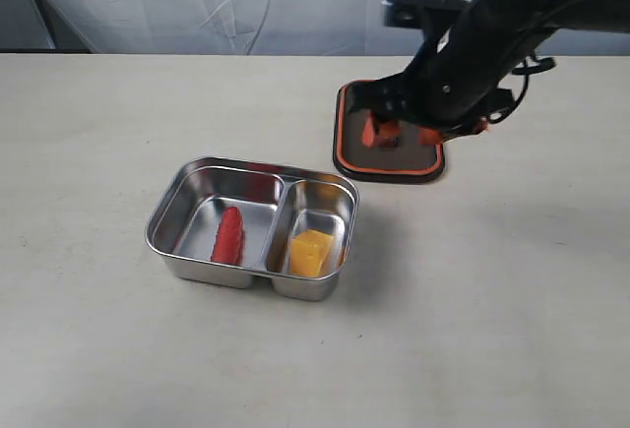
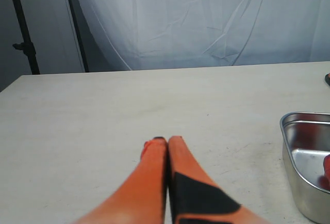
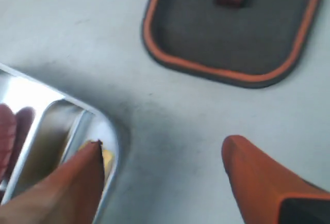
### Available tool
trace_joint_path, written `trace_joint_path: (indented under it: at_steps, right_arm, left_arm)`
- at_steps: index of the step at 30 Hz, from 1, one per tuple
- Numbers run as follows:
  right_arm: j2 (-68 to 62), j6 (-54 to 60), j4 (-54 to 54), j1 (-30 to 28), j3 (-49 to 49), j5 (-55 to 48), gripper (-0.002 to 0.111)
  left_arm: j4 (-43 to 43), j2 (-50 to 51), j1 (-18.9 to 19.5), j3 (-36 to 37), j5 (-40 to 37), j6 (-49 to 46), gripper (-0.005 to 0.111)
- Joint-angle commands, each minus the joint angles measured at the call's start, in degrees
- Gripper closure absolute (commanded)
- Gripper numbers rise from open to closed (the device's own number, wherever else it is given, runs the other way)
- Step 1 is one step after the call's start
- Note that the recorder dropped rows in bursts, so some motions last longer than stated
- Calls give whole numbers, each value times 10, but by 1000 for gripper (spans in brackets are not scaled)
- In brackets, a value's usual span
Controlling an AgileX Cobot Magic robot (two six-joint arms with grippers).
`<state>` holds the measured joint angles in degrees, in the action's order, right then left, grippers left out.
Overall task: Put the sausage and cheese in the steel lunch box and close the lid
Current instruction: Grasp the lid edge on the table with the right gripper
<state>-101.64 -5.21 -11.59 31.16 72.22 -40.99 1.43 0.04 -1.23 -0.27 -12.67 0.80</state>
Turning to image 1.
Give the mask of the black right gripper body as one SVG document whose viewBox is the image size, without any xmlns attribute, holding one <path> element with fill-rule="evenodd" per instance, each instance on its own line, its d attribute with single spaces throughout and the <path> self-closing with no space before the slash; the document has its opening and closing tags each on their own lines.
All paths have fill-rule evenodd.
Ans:
<svg viewBox="0 0 630 428">
<path fill-rule="evenodd" d="M 396 120 L 438 133 L 478 133 L 484 124 L 508 116 L 516 99 L 494 87 L 478 99 L 449 84 L 433 89 L 415 84 L 401 73 L 375 81 L 357 81 L 349 88 L 346 111 L 369 111 L 381 120 Z"/>
</svg>

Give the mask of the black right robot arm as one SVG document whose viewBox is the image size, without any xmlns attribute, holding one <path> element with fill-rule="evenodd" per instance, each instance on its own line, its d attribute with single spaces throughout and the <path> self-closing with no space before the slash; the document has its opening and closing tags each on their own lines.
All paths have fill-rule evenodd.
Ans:
<svg viewBox="0 0 630 428">
<path fill-rule="evenodd" d="M 384 0 L 385 23 L 421 30 L 403 72 L 356 87 L 350 111 L 368 110 L 433 132 L 438 141 L 476 135 L 520 100 L 500 88 L 554 67 L 536 58 L 557 31 L 627 33 L 629 0 Z"/>
</svg>

